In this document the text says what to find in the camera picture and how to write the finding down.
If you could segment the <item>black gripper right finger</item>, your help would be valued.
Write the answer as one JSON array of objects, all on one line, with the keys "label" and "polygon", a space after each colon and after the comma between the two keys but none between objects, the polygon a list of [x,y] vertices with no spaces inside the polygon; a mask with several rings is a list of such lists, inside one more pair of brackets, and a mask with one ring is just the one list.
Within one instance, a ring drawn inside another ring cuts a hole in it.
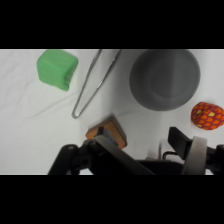
[{"label": "black gripper right finger", "polygon": [[224,144],[211,148],[205,138],[190,139],[176,127],[169,129],[168,143],[184,161],[183,175],[204,175],[206,170],[224,175]]}]

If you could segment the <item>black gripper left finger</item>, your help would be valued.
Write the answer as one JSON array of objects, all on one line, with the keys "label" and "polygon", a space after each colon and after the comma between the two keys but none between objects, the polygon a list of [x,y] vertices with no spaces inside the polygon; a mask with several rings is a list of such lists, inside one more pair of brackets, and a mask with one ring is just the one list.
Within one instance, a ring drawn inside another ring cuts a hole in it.
[{"label": "black gripper left finger", "polygon": [[153,175],[111,142],[103,134],[102,127],[94,138],[85,140],[80,147],[74,144],[63,146],[48,174],[79,175],[86,169],[93,175]]}]

